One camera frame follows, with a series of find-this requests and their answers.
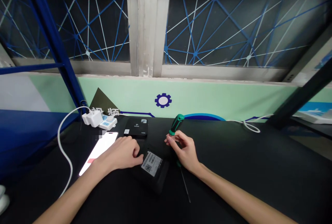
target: smartphone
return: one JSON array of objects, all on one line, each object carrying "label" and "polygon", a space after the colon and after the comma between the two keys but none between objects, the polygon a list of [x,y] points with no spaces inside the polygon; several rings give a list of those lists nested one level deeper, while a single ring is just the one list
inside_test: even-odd
[{"label": "smartphone", "polygon": [[106,132],[101,139],[98,140],[95,147],[93,148],[91,154],[87,158],[85,164],[83,165],[79,176],[83,175],[83,173],[90,167],[91,163],[103,154],[108,148],[114,144],[115,140],[118,137],[117,132]]}]

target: person's left hand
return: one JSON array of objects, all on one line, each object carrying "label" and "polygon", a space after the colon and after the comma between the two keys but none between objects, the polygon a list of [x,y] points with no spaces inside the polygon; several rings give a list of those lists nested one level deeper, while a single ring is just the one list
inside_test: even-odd
[{"label": "person's left hand", "polygon": [[93,161],[106,176],[113,170],[131,168],[143,163],[143,154],[137,157],[139,145],[131,136],[120,137],[102,155]]}]

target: screwdriver shaft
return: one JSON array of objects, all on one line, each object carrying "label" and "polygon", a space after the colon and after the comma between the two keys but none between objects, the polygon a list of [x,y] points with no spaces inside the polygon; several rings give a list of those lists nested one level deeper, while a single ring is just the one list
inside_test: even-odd
[{"label": "screwdriver shaft", "polygon": [[187,185],[186,185],[186,181],[184,180],[184,176],[183,176],[183,173],[182,173],[182,169],[181,169],[181,167],[180,167],[180,170],[181,170],[181,175],[182,175],[182,179],[183,179],[184,187],[186,188],[186,192],[187,192],[188,200],[189,200],[189,203],[191,203],[191,201],[190,201],[190,197],[189,197],[189,193],[188,193],[188,189],[187,189]]}]

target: blue shelf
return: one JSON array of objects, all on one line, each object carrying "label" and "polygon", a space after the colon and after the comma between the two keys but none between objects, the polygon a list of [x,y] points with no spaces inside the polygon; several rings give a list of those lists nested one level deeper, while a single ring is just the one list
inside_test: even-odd
[{"label": "blue shelf", "polygon": [[[0,171],[5,171],[18,166],[53,140],[67,113],[0,110],[0,115]],[[61,131],[79,116],[72,113]]]}]

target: hand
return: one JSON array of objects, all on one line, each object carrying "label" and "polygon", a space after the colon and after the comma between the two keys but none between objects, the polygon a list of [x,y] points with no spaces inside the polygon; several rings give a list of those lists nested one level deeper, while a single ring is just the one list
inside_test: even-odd
[{"label": "hand", "polygon": [[164,142],[174,149],[181,164],[187,170],[193,174],[196,174],[200,170],[201,164],[197,159],[195,143],[192,138],[188,137],[182,131],[176,131],[174,136],[167,134]]},{"label": "hand", "polygon": [[143,163],[143,154],[137,157],[139,145],[131,136],[118,138],[93,163],[98,164],[99,170],[106,176],[113,170],[131,168]]}]

